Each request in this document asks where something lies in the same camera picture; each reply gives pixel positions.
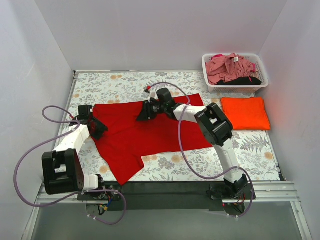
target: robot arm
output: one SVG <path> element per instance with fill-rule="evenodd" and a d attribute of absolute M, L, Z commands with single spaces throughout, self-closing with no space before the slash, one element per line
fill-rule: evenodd
<path fill-rule="evenodd" d="M 198 123 L 205 139 L 212 144 L 221 162 L 223 171 L 239 167 L 232 142 L 233 126 L 218 105 L 192 106 L 175 103 L 169 90 L 162 88 L 156 92 L 158 101 L 150 98 L 143 102 L 143 109 L 137 121 L 154 119 L 159 113 L 166 113 L 169 118 Z M 236 196 L 246 187 L 248 180 L 240 169 L 232 169 L 224 175 L 228 194 Z"/>
<path fill-rule="evenodd" d="M 63 141 L 50 152 L 42 155 L 42 169 L 45 191 L 49 194 L 61 194 L 95 190 L 102 187 L 102 177 L 98 174 L 84 174 L 78 154 L 85 141 L 91 136 L 99 139 L 108 128 L 93 117 L 92 106 L 78 107 L 78 121 L 81 123 L 76 130 L 70 124 L 69 131 Z"/>

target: orange cloth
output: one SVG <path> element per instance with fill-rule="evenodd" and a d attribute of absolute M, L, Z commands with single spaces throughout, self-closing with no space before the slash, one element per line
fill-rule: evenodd
<path fill-rule="evenodd" d="M 223 97 L 221 105 L 234 130 L 270 130 L 262 97 Z"/>

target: white plastic basket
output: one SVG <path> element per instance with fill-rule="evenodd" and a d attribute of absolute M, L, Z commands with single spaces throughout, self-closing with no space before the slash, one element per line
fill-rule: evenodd
<path fill-rule="evenodd" d="M 265 88 L 269 85 L 267 73 L 265 67 L 260 59 L 260 57 L 256 54 L 251 53 L 237 53 L 240 56 L 244 56 L 245 59 L 248 59 L 250 62 L 255 64 L 255 68 L 257 70 L 259 80 L 262 82 L 261 85 L 251 85 L 251 86 L 223 86 L 223 85 L 211 85 L 208 81 L 206 63 L 211 60 L 211 58 L 218 53 L 210 53 L 205 54 L 202 57 L 202 68 L 203 75 L 205 79 L 205 83 L 208 86 L 208 90 L 210 93 L 220 93 L 220 94 L 253 94 L 261 88 Z"/>

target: floral patterned surface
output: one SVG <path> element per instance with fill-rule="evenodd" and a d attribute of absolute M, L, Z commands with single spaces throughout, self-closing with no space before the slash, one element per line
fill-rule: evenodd
<path fill-rule="evenodd" d="M 122 73 L 80 73 L 75 84 L 69 111 L 75 116 L 78 105 L 114 104 L 138 102 L 146 99 L 143 90 L 157 82 L 169 82 L 180 86 L 188 95 L 201 95 L 205 105 L 211 102 L 219 106 L 220 98 L 249 98 L 253 95 L 209 93 L 201 72 L 122 72 Z M 182 94 L 172 86 L 166 87 L 172 96 Z M 279 174 L 265 131 L 233 131 L 233 148 L 236 157 L 253 181 L 279 181 Z M 186 151 L 192 167 L 204 176 L 215 176 L 222 172 L 218 155 L 213 147 Z M 88 139 L 79 153 L 82 168 L 87 174 L 101 174 L 105 181 L 115 181 L 108 164 L 101 158 L 92 139 Z M 205 181 L 195 176 L 184 162 L 180 152 L 165 152 L 143 156 L 144 169 L 131 181 Z"/>

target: red cloth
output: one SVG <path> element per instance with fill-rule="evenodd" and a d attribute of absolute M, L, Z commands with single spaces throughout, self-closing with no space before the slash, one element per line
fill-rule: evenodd
<path fill-rule="evenodd" d="M 199 94 L 189 97 L 191 105 L 204 105 Z M 187 103 L 185 96 L 174 100 L 176 103 Z M 180 151 L 178 121 L 168 118 L 164 113 L 152 120 L 136 121 L 141 110 L 141 101 L 96 104 L 93 108 L 93 115 L 108 127 L 108 132 L 99 140 L 93 140 L 120 185 L 144 168 L 142 156 Z M 181 138 L 186 151 L 212 146 L 194 122 L 182 123 Z"/>

